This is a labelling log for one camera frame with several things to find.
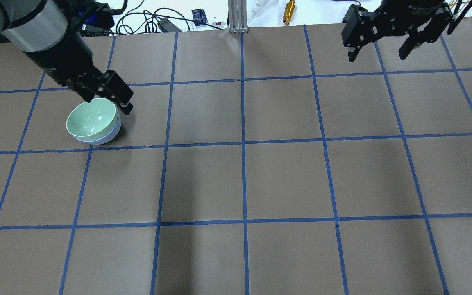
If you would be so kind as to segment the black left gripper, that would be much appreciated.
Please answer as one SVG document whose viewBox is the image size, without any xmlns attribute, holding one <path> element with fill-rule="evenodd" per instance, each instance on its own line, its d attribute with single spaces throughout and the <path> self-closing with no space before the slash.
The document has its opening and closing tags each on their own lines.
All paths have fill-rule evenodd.
<svg viewBox="0 0 472 295">
<path fill-rule="evenodd" d="M 120 112 L 129 115 L 133 91 L 116 71 L 101 72 L 93 63 L 93 54 L 77 32 L 68 32 L 48 49 L 25 52 L 58 85 L 68 87 L 90 103 L 96 96 L 113 102 Z"/>
</svg>

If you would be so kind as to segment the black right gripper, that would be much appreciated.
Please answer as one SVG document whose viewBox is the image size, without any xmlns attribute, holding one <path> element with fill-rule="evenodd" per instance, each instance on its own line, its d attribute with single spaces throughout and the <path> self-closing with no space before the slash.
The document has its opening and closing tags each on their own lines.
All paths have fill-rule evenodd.
<svg viewBox="0 0 472 295">
<path fill-rule="evenodd" d="M 405 60 L 423 43 L 434 43 L 453 22 L 453 13 L 443 0 L 383 0 L 374 11 L 352 4 L 345 17 L 343 45 L 354 62 L 362 47 L 383 37 L 408 36 L 398 50 Z"/>
</svg>

